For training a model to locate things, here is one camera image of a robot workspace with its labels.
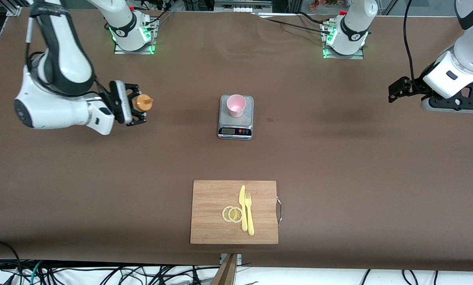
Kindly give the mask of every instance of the orange lid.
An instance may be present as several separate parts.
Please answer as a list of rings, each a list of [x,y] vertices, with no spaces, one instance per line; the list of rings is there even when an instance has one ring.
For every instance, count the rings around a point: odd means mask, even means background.
[[[140,112],[148,111],[152,108],[154,100],[146,94],[140,94],[133,99],[133,105]]]

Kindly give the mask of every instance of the black circular joint cap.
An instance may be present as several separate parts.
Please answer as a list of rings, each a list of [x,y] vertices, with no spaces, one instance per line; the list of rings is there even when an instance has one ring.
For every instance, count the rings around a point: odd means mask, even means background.
[[[20,100],[18,99],[14,100],[14,109],[15,109],[15,113],[18,119],[24,125],[28,126],[29,128],[33,128],[32,118],[30,118],[27,108],[25,107],[25,105],[23,105],[23,103]]]

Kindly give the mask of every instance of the brown table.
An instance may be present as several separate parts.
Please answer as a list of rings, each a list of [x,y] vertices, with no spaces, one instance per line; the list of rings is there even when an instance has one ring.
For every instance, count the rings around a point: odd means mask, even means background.
[[[473,115],[424,112],[419,96],[387,103],[408,75],[402,18],[376,18],[365,60],[344,61],[323,59],[314,32],[246,13],[175,13],[155,55],[114,55],[97,10],[72,15],[100,81],[137,83],[154,108],[107,137],[26,128],[12,101],[28,12],[8,19],[0,240],[21,258],[218,264],[239,252],[253,266],[473,270]],[[462,33],[454,18],[408,30],[417,74]],[[36,30],[31,51],[41,42]],[[251,141],[216,136],[233,93],[255,99]],[[193,180],[276,180],[279,244],[189,244]]]

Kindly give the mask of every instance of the knife handle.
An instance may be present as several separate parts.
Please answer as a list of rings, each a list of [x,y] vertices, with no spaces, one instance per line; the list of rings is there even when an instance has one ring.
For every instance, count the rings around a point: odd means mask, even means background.
[[[245,215],[245,205],[241,208],[241,230],[247,231],[247,215]]]
[[[254,223],[252,222],[251,208],[247,207],[247,215],[249,216],[249,235],[254,235]]]

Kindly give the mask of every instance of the digital kitchen scale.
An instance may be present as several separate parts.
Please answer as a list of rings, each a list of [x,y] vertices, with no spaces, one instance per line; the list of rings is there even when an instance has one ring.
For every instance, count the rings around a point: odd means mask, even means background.
[[[243,110],[243,115],[239,118],[229,114],[227,106],[230,95],[223,95],[220,98],[220,108],[218,113],[218,132],[220,139],[251,139],[254,123],[254,99],[244,95],[247,103]]]

